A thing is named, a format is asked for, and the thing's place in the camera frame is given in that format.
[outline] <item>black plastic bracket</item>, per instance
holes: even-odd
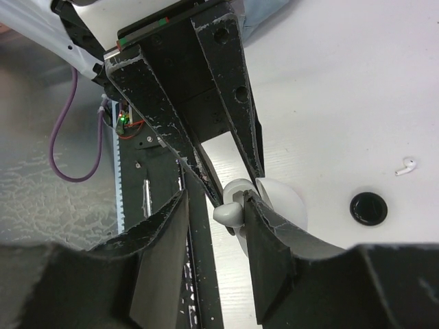
[[[137,114],[132,114],[133,120],[138,121]],[[204,190],[193,175],[184,172],[167,147],[157,145],[139,148],[139,143],[143,141],[143,147],[152,132],[150,127],[144,126],[134,138],[119,140],[125,229],[145,220],[146,202],[149,202],[151,211],[155,213],[172,195],[187,189],[190,199],[189,231],[175,328],[223,329]]]
[[[217,0],[175,11],[144,34],[131,26],[106,74],[217,207],[222,185],[201,143],[230,130],[255,182],[264,176],[261,125],[231,6]]]
[[[439,328],[439,245],[342,250],[269,209],[244,207],[258,324],[284,328]]]
[[[187,192],[178,192],[89,252],[0,246],[0,327],[175,328],[188,209]]]

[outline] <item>purple cable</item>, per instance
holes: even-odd
[[[81,182],[85,182],[86,180],[88,180],[91,176],[93,176],[99,166],[99,162],[101,160],[101,154],[102,154],[102,121],[104,118],[104,111],[103,111],[103,107],[108,103],[108,99],[104,98],[102,100],[101,103],[101,108],[99,108],[99,114],[97,115],[97,157],[96,157],[96,161],[95,164],[93,165],[93,168],[91,169],[91,171],[86,174],[84,177],[80,177],[80,178],[72,178],[69,177],[65,174],[63,174],[59,168],[56,166],[55,163],[55,159],[54,159],[54,146],[55,146],[55,140],[56,137],[60,131],[62,122],[64,121],[69,109],[70,109],[70,105],[73,101],[73,98],[75,97],[75,93],[76,93],[76,87],[78,86],[78,72],[76,71],[76,69],[72,66],[71,67],[71,74],[72,74],[72,83],[71,83],[71,92],[69,95],[69,98],[66,101],[66,104],[64,105],[64,107],[61,110],[61,114],[58,117],[58,120],[56,120],[55,123],[55,127],[52,130],[52,133],[50,135],[50,144],[49,144],[49,164],[50,167],[52,168],[52,170],[55,172],[55,174],[59,177],[62,178],[63,180],[66,180],[68,182],[71,183],[81,183]]]

